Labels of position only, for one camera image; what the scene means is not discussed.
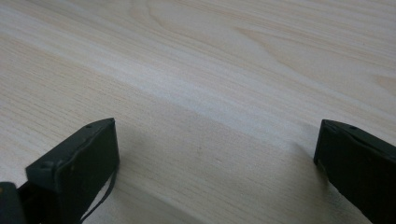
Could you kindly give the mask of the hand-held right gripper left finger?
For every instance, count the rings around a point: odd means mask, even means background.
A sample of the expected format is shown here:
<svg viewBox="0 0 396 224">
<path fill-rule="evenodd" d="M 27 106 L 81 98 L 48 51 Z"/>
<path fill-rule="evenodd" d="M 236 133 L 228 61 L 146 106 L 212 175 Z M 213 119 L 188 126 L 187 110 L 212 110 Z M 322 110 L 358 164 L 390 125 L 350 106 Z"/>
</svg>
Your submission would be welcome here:
<svg viewBox="0 0 396 224">
<path fill-rule="evenodd" d="M 113 118 L 90 123 L 26 168 L 19 189 L 28 224 L 81 224 L 120 165 Z"/>
</svg>

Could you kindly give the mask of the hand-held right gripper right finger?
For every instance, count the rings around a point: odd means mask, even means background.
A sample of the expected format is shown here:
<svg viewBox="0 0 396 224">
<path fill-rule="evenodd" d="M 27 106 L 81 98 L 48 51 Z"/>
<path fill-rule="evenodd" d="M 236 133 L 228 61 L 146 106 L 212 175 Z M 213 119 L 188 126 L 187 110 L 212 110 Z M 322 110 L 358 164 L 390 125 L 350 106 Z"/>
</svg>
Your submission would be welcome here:
<svg viewBox="0 0 396 224">
<path fill-rule="evenodd" d="M 396 146 L 355 126 L 325 119 L 314 164 L 373 224 L 396 224 Z"/>
</svg>

